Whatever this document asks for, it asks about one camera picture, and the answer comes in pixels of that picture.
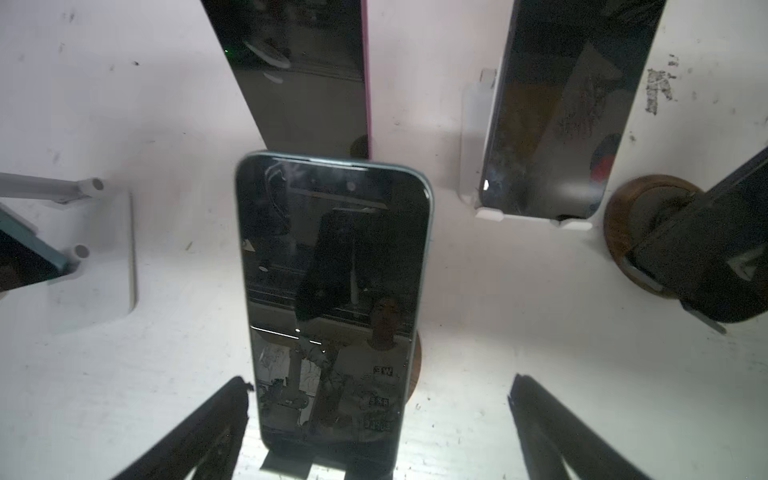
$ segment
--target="phone screen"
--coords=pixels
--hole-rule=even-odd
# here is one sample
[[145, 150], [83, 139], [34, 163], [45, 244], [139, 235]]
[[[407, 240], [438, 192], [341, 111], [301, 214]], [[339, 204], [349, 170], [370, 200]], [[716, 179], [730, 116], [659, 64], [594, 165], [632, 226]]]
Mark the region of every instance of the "phone screen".
[[418, 174], [282, 154], [237, 172], [262, 439], [378, 478], [394, 468], [432, 209]]

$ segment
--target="white stand base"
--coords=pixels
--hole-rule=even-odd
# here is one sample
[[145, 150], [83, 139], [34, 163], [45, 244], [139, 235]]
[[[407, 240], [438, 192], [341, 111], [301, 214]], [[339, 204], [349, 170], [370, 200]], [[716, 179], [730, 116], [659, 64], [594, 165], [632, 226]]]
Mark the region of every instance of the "white stand base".
[[63, 333], [129, 314], [134, 256], [127, 191], [106, 190], [103, 197], [63, 206], [22, 200], [12, 208], [48, 245], [66, 253], [85, 245], [88, 257], [70, 275], [9, 291], [0, 299], [0, 318], [47, 323], [53, 333]]

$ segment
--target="smartphone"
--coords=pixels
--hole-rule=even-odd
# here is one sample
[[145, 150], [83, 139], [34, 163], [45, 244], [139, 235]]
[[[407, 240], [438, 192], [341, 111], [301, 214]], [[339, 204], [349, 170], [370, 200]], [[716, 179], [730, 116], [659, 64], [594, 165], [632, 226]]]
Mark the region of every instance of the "smartphone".
[[432, 191], [418, 172], [257, 152], [237, 205], [263, 468], [390, 478]]

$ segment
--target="phone frame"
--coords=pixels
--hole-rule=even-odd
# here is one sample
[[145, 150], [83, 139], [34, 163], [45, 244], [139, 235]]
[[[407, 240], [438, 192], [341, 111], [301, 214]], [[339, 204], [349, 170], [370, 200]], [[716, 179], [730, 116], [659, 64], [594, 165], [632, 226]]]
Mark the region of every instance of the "phone frame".
[[[347, 160], [347, 159], [335, 159], [335, 158], [327, 158], [327, 157], [313, 157], [308, 155], [298, 155], [298, 154], [285, 154], [280, 152], [273, 152], [273, 151], [253, 151], [245, 156], [237, 163], [237, 169], [235, 170], [234, 175], [234, 181], [235, 181], [235, 201], [236, 201], [236, 208], [238, 209], [238, 221], [237, 221], [237, 234], [238, 234], [238, 240], [241, 240], [243, 237], [243, 232], [240, 225], [240, 205], [239, 205], [239, 198], [237, 198], [237, 179], [240, 177], [240, 170], [243, 167], [244, 164], [246, 164], [251, 159], [257, 159], [257, 158], [269, 158], [269, 159], [277, 159], [279, 161], [286, 161], [290, 163], [297, 163], [297, 164], [308, 164], [313, 166], [322, 166], [322, 167], [336, 167], [336, 168], [349, 168], [349, 167], [364, 167], [364, 168], [378, 168], [380, 170], [392, 170], [392, 171], [398, 171], [403, 172], [406, 174], [410, 174], [413, 177], [416, 177], [419, 179], [422, 183], [422, 186], [424, 187], [425, 195], [427, 196], [427, 201], [429, 202], [429, 218], [427, 220], [427, 231], [425, 236], [425, 242], [424, 242], [424, 249], [423, 249], [423, 255], [422, 255], [422, 268], [421, 273], [419, 277], [419, 291], [416, 293], [416, 305], [415, 305], [415, 311], [413, 313], [413, 332], [411, 335], [411, 345], [408, 352], [408, 359], [413, 358], [413, 354], [415, 352], [416, 347], [416, 336], [419, 326], [419, 311], [421, 309], [421, 299], [422, 299], [422, 291], [423, 291], [423, 284], [424, 284], [424, 276], [426, 273], [426, 263], [427, 263], [427, 256], [429, 255], [429, 239], [432, 235], [432, 219], [435, 214], [435, 195], [432, 192], [432, 185], [429, 183], [429, 180], [427, 177], [422, 174], [421, 172], [418, 172], [417, 170], [414, 170], [409, 167], [404, 167], [402, 165], [394, 165], [394, 164], [384, 164], [379, 162], [372, 162], [372, 161], [356, 161], [356, 160]], [[240, 269], [241, 273], [243, 275], [243, 285], [245, 285], [245, 269], [242, 267], [244, 265], [243, 263], [243, 249], [242, 247], [239, 249], [240, 254]], [[243, 295], [243, 300], [245, 300], [246, 307], [247, 307], [247, 295]], [[250, 317], [248, 317], [248, 326], [250, 328]], [[253, 344], [251, 344], [251, 353], [253, 355]], [[402, 431], [402, 423], [405, 420], [405, 406], [406, 402], [408, 400], [408, 390], [409, 385], [411, 381], [411, 371], [412, 369], [409, 369], [405, 381], [403, 382], [403, 388], [402, 388], [402, 395], [401, 395], [401, 404], [400, 409], [402, 414], [400, 415], [399, 424], [397, 427], [397, 435], [395, 439], [394, 444], [394, 455], [392, 455], [392, 464], [387, 465], [389, 471], [394, 471], [395, 464], [397, 461], [397, 453], [399, 450], [399, 443], [400, 443], [400, 433]], [[256, 378], [256, 364], [253, 364], [253, 374], [254, 378]], [[256, 389], [255, 395], [257, 396], [257, 405], [258, 405], [258, 389]], [[265, 432], [262, 429], [261, 426], [261, 418], [259, 417], [259, 432], [261, 434], [261, 439], [264, 445], [271, 451], [272, 445], [270, 444], [270, 440], [268, 437], [270, 437], [270, 434], [268, 432]], [[337, 462], [334, 462], [331, 458], [323, 458], [323, 457], [315, 457], [315, 458], [308, 458], [307, 460], [311, 461], [312, 463], [316, 463], [318, 465], [325, 465], [332, 468], [339, 468], [340, 465]]]

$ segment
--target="phone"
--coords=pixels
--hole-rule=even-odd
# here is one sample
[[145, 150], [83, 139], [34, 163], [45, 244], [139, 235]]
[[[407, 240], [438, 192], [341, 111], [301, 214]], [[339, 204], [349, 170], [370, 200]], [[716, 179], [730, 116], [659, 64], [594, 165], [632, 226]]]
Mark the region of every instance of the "phone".
[[257, 152], [236, 183], [263, 468], [391, 477], [429, 182], [395, 165]]

